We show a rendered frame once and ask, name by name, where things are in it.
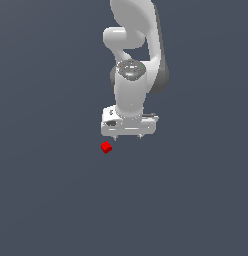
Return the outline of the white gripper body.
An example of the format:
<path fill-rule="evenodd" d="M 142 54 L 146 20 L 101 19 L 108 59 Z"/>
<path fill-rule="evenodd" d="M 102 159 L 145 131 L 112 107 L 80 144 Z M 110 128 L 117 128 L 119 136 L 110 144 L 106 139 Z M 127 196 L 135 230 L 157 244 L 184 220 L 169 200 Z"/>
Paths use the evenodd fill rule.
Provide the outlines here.
<path fill-rule="evenodd" d="M 159 116 L 155 113 L 142 114 L 137 118 L 120 117 L 115 110 L 115 106 L 109 106 L 103 109 L 101 134 L 110 137 L 153 134 L 156 131 L 158 119 Z"/>

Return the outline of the small red cube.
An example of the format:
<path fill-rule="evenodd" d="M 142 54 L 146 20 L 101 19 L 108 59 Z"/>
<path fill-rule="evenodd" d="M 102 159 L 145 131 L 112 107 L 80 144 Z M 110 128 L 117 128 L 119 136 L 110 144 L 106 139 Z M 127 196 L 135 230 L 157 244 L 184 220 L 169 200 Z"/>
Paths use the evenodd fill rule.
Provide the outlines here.
<path fill-rule="evenodd" d="M 101 149 L 105 154 L 107 154 L 112 150 L 112 146 L 108 141 L 105 141 L 101 144 Z"/>

